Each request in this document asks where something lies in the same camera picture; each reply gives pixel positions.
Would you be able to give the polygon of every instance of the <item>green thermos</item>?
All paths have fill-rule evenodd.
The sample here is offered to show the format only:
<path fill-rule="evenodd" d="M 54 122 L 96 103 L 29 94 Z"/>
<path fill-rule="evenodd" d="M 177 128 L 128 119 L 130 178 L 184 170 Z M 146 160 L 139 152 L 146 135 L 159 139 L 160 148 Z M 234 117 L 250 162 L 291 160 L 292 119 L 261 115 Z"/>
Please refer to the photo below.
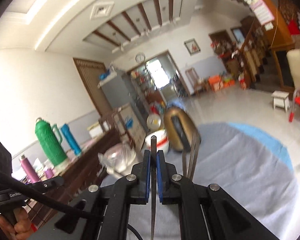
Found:
<path fill-rule="evenodd" d="M 62 136 L 56 124 L 50 126 L 50 123 L 39 117 L 35 124 L 35 135 L 37 136 L 44 153 L 54 166 L 61 164 L 68 158 L 61 147 Z"/>

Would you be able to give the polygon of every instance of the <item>hand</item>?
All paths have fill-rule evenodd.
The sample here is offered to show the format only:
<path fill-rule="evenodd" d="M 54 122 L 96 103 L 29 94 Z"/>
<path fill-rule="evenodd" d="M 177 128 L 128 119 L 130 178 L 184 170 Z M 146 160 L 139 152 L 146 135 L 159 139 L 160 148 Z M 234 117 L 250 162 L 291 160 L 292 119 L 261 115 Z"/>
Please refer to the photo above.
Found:
<path fill-rule="evenodd" d="M 0 228 L 10 240 L 13 240 L 11 234 L 15 235 L 17 240 L 26 240 L 33 234 L 28 213 L 24 208 L 16 208 L 13 212 L 17 219 L 17 223 L 14 227 L 4 218 L 4 216 L 0 215 Z"/>

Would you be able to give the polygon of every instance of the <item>purple bottle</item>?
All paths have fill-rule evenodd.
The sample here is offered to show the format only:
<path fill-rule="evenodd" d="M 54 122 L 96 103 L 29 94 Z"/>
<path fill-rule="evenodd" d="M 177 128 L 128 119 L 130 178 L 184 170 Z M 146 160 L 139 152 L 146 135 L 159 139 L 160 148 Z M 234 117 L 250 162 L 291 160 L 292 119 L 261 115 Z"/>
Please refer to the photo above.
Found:
<path fill-rule="evenodd" d="M 25 171 L 25 173 L 27 174 L 31 183 L 40 181 L 38 174 L 35 172 L 34 168 L 30 164 L 29 160 L 24 155 L 21 155 L 21 157 L 20 157 L 20 165 L 23 168 L 23 170 Z"/>
<path fill-rule="evenodd" d="M 47 179 L 51 179 L 54 176 L 51 168 L 45 167 L 43 170 L 44 170 L 44 174 L 46 175 Z"/>

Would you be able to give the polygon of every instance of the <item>gray cabinet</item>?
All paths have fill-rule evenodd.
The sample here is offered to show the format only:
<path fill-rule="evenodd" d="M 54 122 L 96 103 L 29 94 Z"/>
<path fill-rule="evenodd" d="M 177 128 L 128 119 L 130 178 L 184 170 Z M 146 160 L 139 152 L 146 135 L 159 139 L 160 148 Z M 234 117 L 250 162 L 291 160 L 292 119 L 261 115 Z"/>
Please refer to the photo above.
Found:
<path fill-rule="evenodd" d="M 101 86 L 112 108 L 130 103 L 141 125 L 147 131 L 146 119 L 149 115 L 149 106 L 136 91 L 130 76 L 125 72 L 117 71 L 117 76 Z"/>

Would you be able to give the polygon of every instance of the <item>window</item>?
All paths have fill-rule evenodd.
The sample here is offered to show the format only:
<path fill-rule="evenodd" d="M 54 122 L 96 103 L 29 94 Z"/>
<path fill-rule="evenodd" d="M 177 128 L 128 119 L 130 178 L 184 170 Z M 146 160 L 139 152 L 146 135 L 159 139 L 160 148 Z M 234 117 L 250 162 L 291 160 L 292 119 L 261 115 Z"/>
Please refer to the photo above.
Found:
<path fill-rule="evenodd" d="M 170 83 L 170 80 L 163 70 L 158 59 L 147 64 L 147 69 L 150 72 L 155 86 L 160 89 Z"/>
<path fill-rule="evenodd" d="M 240 28 L 232 29 L 232 33 L 235 36 L 235 39 L 237 40 L 238 44 L 244 43 L 245 38 L 244 38 Z"/>

